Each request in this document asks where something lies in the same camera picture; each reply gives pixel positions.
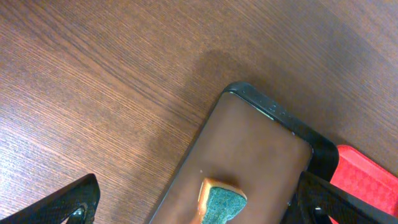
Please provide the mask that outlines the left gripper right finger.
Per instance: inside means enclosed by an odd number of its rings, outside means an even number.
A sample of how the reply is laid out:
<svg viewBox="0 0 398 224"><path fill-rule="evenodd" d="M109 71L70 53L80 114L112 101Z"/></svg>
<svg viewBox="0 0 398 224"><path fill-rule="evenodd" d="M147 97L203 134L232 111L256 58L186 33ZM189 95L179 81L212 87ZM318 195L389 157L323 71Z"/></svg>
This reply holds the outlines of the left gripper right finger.
<svg viewBox="0 0 398 224"><path fill-rule="evenodd" d="M331 223L396 224L397 218L335 187L329 182L302 172L282 224Z"/></svg>

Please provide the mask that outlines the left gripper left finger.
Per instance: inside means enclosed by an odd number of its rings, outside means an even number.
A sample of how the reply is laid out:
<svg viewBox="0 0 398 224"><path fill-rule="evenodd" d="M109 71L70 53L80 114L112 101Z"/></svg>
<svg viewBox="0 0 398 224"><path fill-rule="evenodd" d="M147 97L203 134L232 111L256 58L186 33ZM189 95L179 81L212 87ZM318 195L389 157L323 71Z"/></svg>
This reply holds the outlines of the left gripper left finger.
<svg viewBox="0 0 398 224"><path fill-rule="evenodd" d="M87 174L1 223L93 223L99 200L96 176Z"/></svg>

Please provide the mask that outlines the green yellow sponge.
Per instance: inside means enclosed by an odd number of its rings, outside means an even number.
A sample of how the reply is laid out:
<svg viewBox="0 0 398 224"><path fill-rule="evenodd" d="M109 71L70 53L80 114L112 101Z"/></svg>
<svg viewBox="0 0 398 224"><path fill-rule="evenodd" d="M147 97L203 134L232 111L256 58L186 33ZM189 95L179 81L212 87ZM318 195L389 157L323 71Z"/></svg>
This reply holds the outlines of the green yellow sponge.
<svg viewBox="0 0 398 224"><path fill-rule="evenodd" d="M248 200L243 191L222 181L204 178L191 224L226 224L238 215Z"/></svg>

